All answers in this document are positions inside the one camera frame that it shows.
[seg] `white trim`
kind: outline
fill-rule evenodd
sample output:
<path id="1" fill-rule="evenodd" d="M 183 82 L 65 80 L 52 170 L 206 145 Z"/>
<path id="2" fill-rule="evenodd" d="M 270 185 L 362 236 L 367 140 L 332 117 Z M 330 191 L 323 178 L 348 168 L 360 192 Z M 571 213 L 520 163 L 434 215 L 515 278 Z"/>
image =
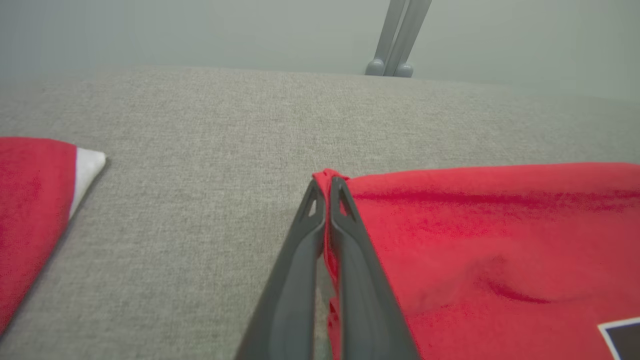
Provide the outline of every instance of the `white trim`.
<path id="1" fill-rule="evenodd" d="M 74 216 L 80 200 L 84 197 L 93 179 L 100 173 L 106 162 L 103 152 L 86 150 L 80 147 L 76 151 L 76 183 L 74 186 L 74 200 L 71 202 L 69 219 Z"/>
<path id="2" fill-rule="evenodd" d="M 618 320 L 615 322 L 605 322 L 598 325 L 598 329 L 600 329 L 600 333 L 602 334 L 604 341 L 607 343 L 607 346 L 609 347 L 609 350 L 611 351 L 611 354 L 613 355 L 614 360 L 621 360 L 620 354 L 618 353 L 618 350 L 616 349 L 616 347 L 613 345 L 613 340 L 609 336 L 607 329 L 613 329 L 616 327 L 621 327 L 626 325 L 636 325 L 639 323 L 640 323 L 640 318 L 631 318 L 626 320 Z"/>

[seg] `black patch with white border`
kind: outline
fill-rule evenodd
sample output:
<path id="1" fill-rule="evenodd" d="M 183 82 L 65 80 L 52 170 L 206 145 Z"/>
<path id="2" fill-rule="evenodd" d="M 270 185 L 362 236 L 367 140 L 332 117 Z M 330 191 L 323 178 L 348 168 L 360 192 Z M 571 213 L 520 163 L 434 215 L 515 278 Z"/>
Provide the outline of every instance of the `black patch with white border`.
<path id="1" fill-rule="evenodd" d="M 598 325 L 614 360 L 640 359 L 640 318 Z"/>

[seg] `red cloth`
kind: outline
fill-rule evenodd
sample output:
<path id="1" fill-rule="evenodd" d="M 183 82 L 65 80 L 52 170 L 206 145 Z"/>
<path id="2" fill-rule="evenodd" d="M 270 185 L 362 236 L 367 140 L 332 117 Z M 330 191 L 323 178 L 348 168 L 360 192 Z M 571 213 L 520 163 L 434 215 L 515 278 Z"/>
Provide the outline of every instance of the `red cloth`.
<path id="1" fill-rule="evenodd" d="M 314 174 L 327 201 L 333 176 Z M 640 316 L 637 165 L 454 168 L 347 184 L 425 360 L 612 359 L 597 325 Z M 334 359 L 338 315 L 332 299 Z"/>
<path id="2" fill-rule="evenodd" d="M 76 147 L 0 138 L 0 334 L 67 226 Z"/>

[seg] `light gray wall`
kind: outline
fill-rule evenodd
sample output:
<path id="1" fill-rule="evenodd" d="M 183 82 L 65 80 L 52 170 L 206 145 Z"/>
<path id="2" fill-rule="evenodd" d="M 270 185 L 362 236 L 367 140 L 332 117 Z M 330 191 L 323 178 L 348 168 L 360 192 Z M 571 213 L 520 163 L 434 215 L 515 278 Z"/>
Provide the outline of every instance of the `light gray wall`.
<path id="1" fill-rule="evenodd" d="M 0 0 L 0 83 L 135 65 L 363 74 L 388 0 Z M 414 78 L 640 101 L 639 0 L 433 0 Z"/>
<path id="2" fill-rule="evenodd" d="M 133 65 L 363 74 L 388 0 L 0 0 L 0 80 Z"/>
<path id="3" fill-rule="evenodd" d="M 433 0 L 414 78 L 640 101 L 638 0 Z"/>

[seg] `gray upholstered surface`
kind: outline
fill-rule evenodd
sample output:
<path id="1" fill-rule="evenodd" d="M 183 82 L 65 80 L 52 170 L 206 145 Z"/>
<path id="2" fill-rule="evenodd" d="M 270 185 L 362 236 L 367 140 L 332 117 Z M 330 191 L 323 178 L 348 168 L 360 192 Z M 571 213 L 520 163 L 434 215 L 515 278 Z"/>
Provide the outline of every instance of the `gray upholstered surface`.
<path id="1" fill-rule="evenodd" d="M 324 167 L 640 162 L 637 104 L 495 86 L 142 69 L 0 94 L 0 135 L 109 157 L 0 359 L 232 358 Z"/>

